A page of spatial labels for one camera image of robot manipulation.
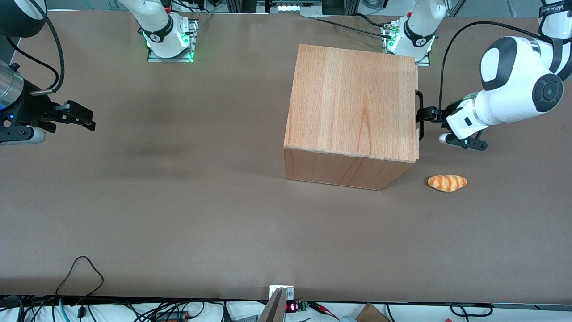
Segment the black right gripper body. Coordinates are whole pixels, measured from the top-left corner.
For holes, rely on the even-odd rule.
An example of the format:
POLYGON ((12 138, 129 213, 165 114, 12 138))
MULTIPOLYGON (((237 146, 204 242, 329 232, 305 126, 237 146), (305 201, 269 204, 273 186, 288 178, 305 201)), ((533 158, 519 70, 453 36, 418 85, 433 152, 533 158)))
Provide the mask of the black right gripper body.
POLYGON ((31 96, 23 92, 21 97, 1 112, 2 135, 30 135, 31 126, 49 133, 56 131, 56 123, 67 124, 63 113, 57 109, 59 104, 52 102, 47 95, 31 96))

